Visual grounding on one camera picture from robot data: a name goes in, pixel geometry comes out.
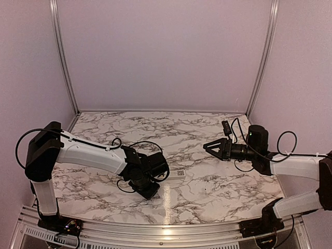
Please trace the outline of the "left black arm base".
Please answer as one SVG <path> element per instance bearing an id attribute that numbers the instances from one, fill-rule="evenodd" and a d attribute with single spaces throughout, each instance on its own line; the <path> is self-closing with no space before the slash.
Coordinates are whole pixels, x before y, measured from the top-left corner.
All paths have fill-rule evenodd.
<path id="1" fill-rule="evenodd" d="M 62 215 L 42 216 L 38 221 L 38 226 L 57 232 L 59 234 L 69 234 L 78 237 L 81 233 L 83 221 Z"/>

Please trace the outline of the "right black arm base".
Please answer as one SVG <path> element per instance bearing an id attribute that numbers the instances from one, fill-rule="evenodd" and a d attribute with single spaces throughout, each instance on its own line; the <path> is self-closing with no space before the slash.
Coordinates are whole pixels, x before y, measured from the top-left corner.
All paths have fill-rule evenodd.
<path id="1" fill-rule="evenodd" d="M 247 238 L 251 236 L 259 236 L 283 229 L 285 226 L 282 219 L 277 218 L 273 210 L 274 205 L 281 199 L 282 198 L 278 198 L 263 207 L 261 210 L 260 218 L 239 222 L 239 228 L 242 237 Z"/>

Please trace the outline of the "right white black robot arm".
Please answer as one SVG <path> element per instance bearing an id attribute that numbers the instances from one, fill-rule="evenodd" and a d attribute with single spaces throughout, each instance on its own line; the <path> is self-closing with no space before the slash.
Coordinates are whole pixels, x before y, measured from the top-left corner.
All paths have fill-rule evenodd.
<path id="1" fill-rule="evenodd" d="M 317 190 L 281 198 L 262 209 L 257 221 L 261 232 L 268 232 L 277 219 L 319 209 L 331 210 L 331 154 L 294 155 L 268 151 L 268 131 L 260 125 L 251 125 L 245 144 L 221 138 L 203 145 L 210 155 L 222 161 L 249 161 L 262 175 L 289 175 L 313 179 L 319 182 Z"/>

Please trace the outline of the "white remote control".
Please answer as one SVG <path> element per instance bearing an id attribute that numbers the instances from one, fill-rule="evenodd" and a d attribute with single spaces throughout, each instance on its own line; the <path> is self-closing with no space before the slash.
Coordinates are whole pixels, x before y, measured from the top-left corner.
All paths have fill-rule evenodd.
<path id="1" fill-rule="evenodd" d="M 168 172 L 164 172 L 160 176 L 157 177 L 158 180 L 178 180 L 178 179 L 185 179 L 186 172 L 185 170 L 171 170 Z"/>

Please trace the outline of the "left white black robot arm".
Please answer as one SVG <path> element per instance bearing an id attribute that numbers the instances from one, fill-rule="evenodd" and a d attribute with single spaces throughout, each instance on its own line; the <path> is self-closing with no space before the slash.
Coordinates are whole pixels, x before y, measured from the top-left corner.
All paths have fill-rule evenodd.
<path id="1" fill-rule="evenodd" d="M 146 200 L 157 193 L 162 181 L 159 177 L 164 175 L 167 179 L 170 175 L 162 151 L 148 156 L 122 143 L 104 145 L 80 139 L 62 130 L 56 121 L 35 132 L 37 135 L 30 140 L 27 150 L 25 175 L 33 186 L 40 217 L 55 231 L 66 224 L 59 214 L 52 183 L 56 163 L 77 164 L 118 175 Z"/>

